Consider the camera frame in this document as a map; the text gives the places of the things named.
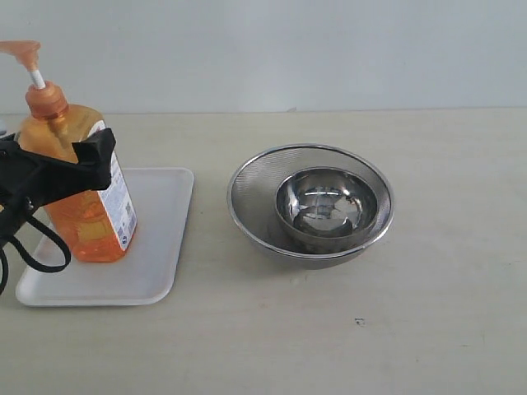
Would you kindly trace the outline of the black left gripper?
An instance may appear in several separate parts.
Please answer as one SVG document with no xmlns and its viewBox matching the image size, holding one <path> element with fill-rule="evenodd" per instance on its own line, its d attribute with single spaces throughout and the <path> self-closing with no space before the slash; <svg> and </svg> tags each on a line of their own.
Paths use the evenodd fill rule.
<svg viewBox="0 0 527 395">
<path fill-rule="evenodd" d="M 39 207 L 85 191 L 106 190 L 112 179 L 116 141 L 111 128 L 74 142 L 76 163 L 26 151 L 19 136 L 0 132 L 2 239 L 13 237 L 26 222 L 45 235 L 47 226 L 34 217 Z"/>
</svg>

